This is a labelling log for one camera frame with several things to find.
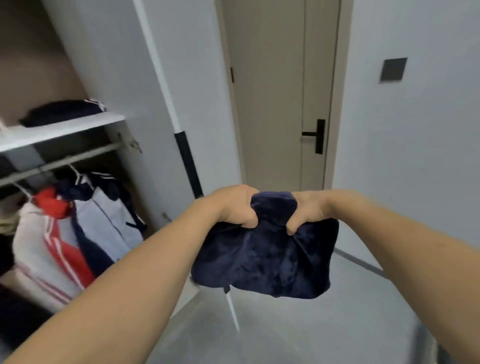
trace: closet rail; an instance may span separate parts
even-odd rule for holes
[[[40,167],[33,168],[31,170],[26,170],[25,172],[16,172],[11,174],[10,176],[4,177],[0,179],[0,187],[6,186],[8,184],[12,184],[14,182],[18,182],[24,180],[28,177],[35,176],[37,174],[41,174],[44,172],[48,172],[49,170],[54,170],[60,167],[68,166],[69,164],[78,162],[80,160],[89,159],[92,157],[99,156],[100,154],[104,154],[107,152],[111,152],[112,150],[117,150],[122,147],[126,146],[124,142],[116,142],[111,143],[106,146],[101,146],[99,148],[95,148],[89,150],[84,153],[77,154],[75,156],[65,157],[63,159],[57,160],[52,163],[45,164]]]

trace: shelf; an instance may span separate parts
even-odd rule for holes
[[[100,114],[57,122],[50,125],[37,126],[34,128],[25,128],[21,125],[13,126],[6,131],[0,131],[0,152],[19,148],[21,146],[29,146],[31,144],[96,128],[98,126],[112,124],[124,119],[125,118],[122,115],[106,111]]]

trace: floor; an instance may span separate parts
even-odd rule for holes
[[[421,325],[385,278],[334,254],[332,287],[315,300],[202,289],[173,317],[148,363],[417,364]]]

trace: person's right arm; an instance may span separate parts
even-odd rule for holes
[[[462,363],[480,363],[480,252],[346,190],[294,192],[289,234],[336,218],[365,243],[435,338]]]

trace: person's left hand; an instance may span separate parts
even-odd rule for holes
[[[220,188],[204,198],[220,208],[218,221],[240,224],[244,228],[252,229],[258,225],[258,218],[250,207],[250,202],[257,193],[257,189],[240,184]]]

